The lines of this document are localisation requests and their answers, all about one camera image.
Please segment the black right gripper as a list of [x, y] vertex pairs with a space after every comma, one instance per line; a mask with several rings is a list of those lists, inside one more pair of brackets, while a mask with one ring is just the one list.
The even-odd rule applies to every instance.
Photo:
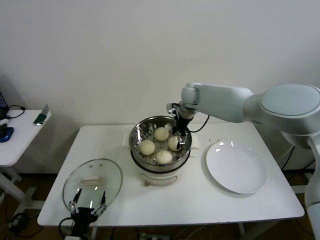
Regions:
[[176, 149], [180, 150], [186, 145], [187, 136], [185, 135], [188, 131], [188, 124], [191, 122], [191, 118], [186, 119], [180, 116], [179, 113], [174, 114], [175, 127], [173, 128], [173, 133], [176, 135]]

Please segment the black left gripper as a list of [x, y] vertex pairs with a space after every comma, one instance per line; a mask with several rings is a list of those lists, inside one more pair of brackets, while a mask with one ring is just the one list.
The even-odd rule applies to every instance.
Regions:
[[74, 221], [74, 226], [72, 228], [72, 235], [88, 235], [89, 225], [97, 220], [97, 215], [102, 215], [106, 210], [106, 192], [102, 194], [100, 205], [97, 209], [88, 207], [79, 207], [78, 201], [82, 193], [82, 188], [78, 188], [72, 201], [69, 202], [69, 210], [71, 213], [71, 218]]

